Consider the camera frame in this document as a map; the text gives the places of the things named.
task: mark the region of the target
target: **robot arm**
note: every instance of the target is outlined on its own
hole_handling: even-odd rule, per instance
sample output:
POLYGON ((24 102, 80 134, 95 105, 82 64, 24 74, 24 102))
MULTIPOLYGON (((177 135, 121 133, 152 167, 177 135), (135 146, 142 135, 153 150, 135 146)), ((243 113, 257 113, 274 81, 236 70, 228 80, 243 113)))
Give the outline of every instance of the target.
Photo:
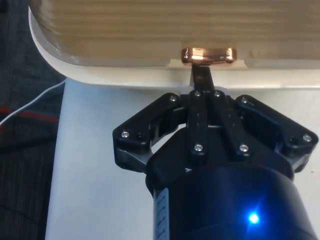
POLYGON ((193 66, 193 91, 167 93, 113 131, 116 164, 146 174, 154 239, 315 240, 293 179, 317 135, 253 97, 215 90, 211 76, 193 66))

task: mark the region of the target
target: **gray carpet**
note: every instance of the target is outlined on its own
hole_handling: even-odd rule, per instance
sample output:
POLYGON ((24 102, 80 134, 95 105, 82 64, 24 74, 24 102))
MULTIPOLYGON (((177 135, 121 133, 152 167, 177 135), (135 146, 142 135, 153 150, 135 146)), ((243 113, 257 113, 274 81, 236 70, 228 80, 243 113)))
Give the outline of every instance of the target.
MULTIPOLYGON (((8 0, 8 13, 0 11, 0 105, 15 110, 63 79, 32 41, 28 0, 8 0)), ((28 111, 58 118, 62 97, 63 87, 28 111)), ((12 118, 0 131, 0 146, 56 131, 57 124, 12 118)), ((54 152, 51 142, 0 155, 0 240, 44 239, 54 152)))

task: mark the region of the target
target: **white table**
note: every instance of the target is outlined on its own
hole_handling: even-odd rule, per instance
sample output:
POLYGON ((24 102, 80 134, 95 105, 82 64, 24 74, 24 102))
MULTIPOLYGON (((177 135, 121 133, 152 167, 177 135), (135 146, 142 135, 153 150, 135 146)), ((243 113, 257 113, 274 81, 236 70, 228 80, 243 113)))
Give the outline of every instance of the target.
MULTIPOLYGON (((116 166, 112 131, 165 92, 67 81, 46 240, 153 239, 153 199, 145 186, 145 176, 116 166)), ((246 93, 320 134, 320 90, 246 93)), ((294 181, 318 236, 319 158, 320 146, 294 181)))

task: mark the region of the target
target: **copper piece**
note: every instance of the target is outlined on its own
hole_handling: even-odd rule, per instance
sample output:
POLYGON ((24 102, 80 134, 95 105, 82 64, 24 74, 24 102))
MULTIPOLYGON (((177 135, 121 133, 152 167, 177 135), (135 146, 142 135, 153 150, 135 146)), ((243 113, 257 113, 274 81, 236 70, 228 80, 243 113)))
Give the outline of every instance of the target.
POLYGON ((217 49, 188 47, 181 52, 181 61, 188 65, 232 64, 236 60, 237 51, 231 47, 217 49))

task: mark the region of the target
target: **black cylindrical housing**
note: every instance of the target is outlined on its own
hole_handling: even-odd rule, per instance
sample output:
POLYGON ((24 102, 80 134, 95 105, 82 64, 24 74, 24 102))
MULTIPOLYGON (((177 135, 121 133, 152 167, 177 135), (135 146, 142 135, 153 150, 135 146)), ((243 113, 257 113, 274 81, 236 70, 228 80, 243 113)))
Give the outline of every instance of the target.
POLYGON ((166 191, 170 240, 317 239, 293 182, 269 168, 191 170, 166 191))

